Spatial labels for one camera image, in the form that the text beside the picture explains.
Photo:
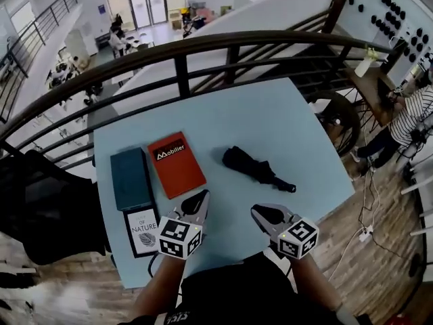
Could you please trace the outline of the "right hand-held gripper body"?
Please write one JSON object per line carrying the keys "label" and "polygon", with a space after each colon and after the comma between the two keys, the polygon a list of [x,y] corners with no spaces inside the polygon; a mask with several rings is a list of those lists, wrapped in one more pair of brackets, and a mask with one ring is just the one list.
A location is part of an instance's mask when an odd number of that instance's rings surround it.
{"label": "right hand-held gripper body", "polygon": [[310,253],[319,238],[319,228],[298,215],[292,215],[288,222],[269,224],[266,232],[278,255],[296,260]]}

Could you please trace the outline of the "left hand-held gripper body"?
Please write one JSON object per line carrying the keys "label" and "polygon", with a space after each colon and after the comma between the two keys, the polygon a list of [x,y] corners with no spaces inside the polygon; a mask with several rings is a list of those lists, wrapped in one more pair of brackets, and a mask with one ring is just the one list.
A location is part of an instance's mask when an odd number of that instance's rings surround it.
{"label": "left hand-held gripper body", "polygon": [[189,258],[201,245],[204,222],[200,210],[195,215],[184,215],[181,205],[161,217],[158,226],[158,252],[182,260]]}

